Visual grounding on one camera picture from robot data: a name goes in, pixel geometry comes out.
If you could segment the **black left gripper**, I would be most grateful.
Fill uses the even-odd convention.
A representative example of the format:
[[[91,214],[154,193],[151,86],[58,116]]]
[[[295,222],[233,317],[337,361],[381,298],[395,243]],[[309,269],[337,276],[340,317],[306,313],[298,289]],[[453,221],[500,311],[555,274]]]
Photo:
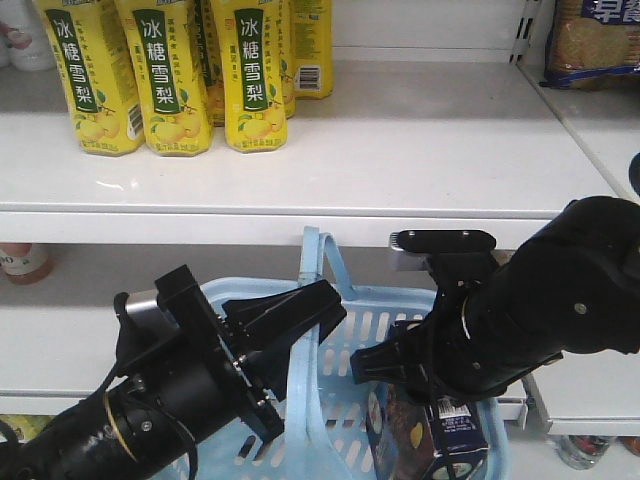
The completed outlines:
[[[216,329],[218,317],[185,265],[155,281],[161,310],[178,323],[177,336],[144,368],[149,396],[201,442],[236,418],[264,442],[284,432],[284,421],[266,399],[287,397],[300,350],[321,343],[346,316],[339,293],[326,281],[222,305],[224,325],[243,340],[233,365]]]

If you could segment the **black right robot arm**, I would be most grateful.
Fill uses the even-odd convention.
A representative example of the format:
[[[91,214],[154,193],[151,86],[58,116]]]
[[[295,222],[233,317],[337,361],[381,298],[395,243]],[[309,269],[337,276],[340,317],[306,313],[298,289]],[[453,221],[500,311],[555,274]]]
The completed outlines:
[[[505,262],[481,230],[403,230],[391,249],[434,279],[417,327],[350,358],[356,383],[420,401],[495,397],[565,353],[639,350],[639,206],[575,199]]]

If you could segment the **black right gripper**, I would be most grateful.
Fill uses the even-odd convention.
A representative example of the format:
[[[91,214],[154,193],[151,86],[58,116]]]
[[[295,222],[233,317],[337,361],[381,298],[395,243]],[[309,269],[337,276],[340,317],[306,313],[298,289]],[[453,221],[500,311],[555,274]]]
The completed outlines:
[[[350,357],[356,384],[406,384],[408,358],[426,369],[427,385],[459,400],[500,394],[500,303],[493,288],[498,261],[485,251],[396,251],[398,270],[424,270],[437,285],[426,325],[401,343],[388,340]]]

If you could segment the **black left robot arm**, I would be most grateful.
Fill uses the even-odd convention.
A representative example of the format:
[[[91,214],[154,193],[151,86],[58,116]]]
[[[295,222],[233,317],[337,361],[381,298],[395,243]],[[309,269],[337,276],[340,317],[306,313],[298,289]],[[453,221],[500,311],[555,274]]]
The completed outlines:
[[[28,442],[3,425],[3,478],[147,479],[183,456],[196,474],[198,444],[235,419],[270,442],[285,428],[275,405],[292,346],[311,329],[329,335],[346,314],[324,280],[215,311],[186,266],[148,298],[118,294],[114,310],[107,377]]]

